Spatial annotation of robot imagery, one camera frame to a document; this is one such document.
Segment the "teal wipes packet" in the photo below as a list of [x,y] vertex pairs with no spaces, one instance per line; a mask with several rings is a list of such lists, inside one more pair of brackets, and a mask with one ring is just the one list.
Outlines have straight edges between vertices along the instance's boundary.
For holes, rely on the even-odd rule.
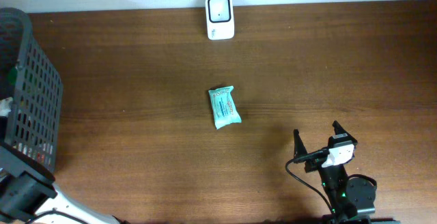
[[231,96],[233,90],[233,86],[227,86],[208,91],[212,105],[214,125],[217,130],[230,124],[242,122]]

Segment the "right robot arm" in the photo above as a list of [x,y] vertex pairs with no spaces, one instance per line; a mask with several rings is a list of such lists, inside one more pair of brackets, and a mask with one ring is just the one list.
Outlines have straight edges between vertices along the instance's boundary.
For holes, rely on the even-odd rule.
[[[397,223],[394,219],[371,218],[376,212],[377,182],[362,174],[347,174],[344,165],[354,159],[358,141],[339,122],[334,121],[333,128],[334,135],[328,138],[328,145],[314,152],[306,150],[299,130],[295,129],[294,157],[286,162],[286,172],[323,199],[330,210],[330,214],[322,217],[323,223]],[[292,163],[303,163],[307,173],[318,172],[324,191],[292,173],[289,169]]]

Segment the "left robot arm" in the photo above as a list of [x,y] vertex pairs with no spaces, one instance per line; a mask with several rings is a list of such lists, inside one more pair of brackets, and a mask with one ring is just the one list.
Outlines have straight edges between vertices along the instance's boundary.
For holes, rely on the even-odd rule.
[[12,103],[12,97],[1,100],[1,221],[122,223],[67,196],[49,170],[4,142]]

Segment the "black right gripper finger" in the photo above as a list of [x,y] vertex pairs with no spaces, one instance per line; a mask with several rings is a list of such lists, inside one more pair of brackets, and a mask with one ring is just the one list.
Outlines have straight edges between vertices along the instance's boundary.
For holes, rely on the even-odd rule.
[[352,141],[356,141],[356,139],[349,133],[349,132],[347,132],[341,125],[340,125],[340,123],[337,121],[337,120],[335,120],[334,122],[333,122],[333,128],[334,128],[334,133],[336,134],[336,135],[343,135],[343,134],[345,134],[345,135],[347,135]]
[[294,158],[307,155],[308,152],[302,142],[302,139],[300,138],[298,129],[294,129],[293,136],[294,136]]

